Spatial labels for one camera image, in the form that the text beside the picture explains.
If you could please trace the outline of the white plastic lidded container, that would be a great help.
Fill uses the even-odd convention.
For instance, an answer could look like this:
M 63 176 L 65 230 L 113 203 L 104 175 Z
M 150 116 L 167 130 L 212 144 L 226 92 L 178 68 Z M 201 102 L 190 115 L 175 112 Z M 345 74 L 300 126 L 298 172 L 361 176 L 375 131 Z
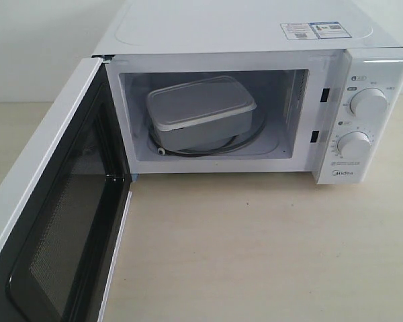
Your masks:
M 226 75 L 152 91 L 146 106 L 161 147 L 169 151 L 245 133 L 257 108 L 246 88 Z

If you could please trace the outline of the white control knob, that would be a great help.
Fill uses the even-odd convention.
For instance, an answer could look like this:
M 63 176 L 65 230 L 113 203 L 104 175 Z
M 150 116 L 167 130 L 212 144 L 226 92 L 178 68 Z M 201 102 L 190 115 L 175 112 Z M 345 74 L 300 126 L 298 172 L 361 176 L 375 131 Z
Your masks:
M 388 108 L 384 93 L 375 88 L 358 92 L 350 102 L 351 113 L 360 119 L 371 119 L 383 114 Z
M 360 158 L 370 152 L 371 142 L 365 133 L 354 131 L 346 134 L 337 142 L 337 149 L 343 158 Z

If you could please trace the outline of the white microwave door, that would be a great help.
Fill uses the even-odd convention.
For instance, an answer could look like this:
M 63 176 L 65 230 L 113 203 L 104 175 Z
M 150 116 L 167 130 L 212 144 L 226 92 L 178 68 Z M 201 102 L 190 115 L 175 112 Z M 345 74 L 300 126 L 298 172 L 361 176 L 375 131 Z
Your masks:
M 101 321 L 130 204 L 106 70 L 83 59 L 0 184 L 0 321 Z

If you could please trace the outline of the glass turntable plate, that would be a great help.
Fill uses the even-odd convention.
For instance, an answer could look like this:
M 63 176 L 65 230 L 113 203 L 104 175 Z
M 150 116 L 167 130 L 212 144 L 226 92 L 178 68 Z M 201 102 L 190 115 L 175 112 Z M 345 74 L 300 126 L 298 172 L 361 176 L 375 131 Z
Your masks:
M 201 158 L 206 156 L 217 156 L 221 154 L 225 154 L 227 152 L 234 152 L 240 150 L 250 144 L 252 144 L 263 132 L 265 126 L 267 125 L 267 117 L 264 116 L 260 126 L 257 128 L 255 132 L 253 132 L 247 139 L 235 143 L 238 138 L 238 135 L 232 136 L 229 138 L 222 146 L 219 148 L 212 148 L 209 150 L 195 150 L 195 149 L 182 149 L 182 150 L 168 150 L 165 149 L 159 140 L 158 135 L 154 132 L 154 126 L 151 123 L 148 131 L 148 136 L 150 141 L 154 144 L 157 150 L 157 154 L 161 156 L 178 156 L 184 158 Z

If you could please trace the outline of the white Midea microwave body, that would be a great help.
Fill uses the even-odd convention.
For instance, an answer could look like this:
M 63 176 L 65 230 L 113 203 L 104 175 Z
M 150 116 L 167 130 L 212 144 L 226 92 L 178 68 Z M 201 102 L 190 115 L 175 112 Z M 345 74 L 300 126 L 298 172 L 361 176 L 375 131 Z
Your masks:
M 281 23 L 338 21 L 347 39 L 288 40 Z M 126 1 L 93 51 L 107 62 L 133 177 L 141 174 L 309 172 L 318 184 L 363 181 L 403 85 L 403 45 L 352 1 Z M 250 145 L 217 156 L 161 156 L 146 98 L 182 83 L 231 76 L 257 104 Z M 388 108 L 360 119 L 351 99 L 381 90 Z M 371 150 L 343 158 L 360 131 Z

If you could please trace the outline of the white blue label sticker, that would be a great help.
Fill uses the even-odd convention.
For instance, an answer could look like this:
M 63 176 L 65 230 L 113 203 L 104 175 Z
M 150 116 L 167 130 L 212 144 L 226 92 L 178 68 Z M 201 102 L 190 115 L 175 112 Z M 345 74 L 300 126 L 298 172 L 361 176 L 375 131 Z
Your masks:
M 329 40 L 352 38 L 338 21 L 281 23 L 288 40 Z

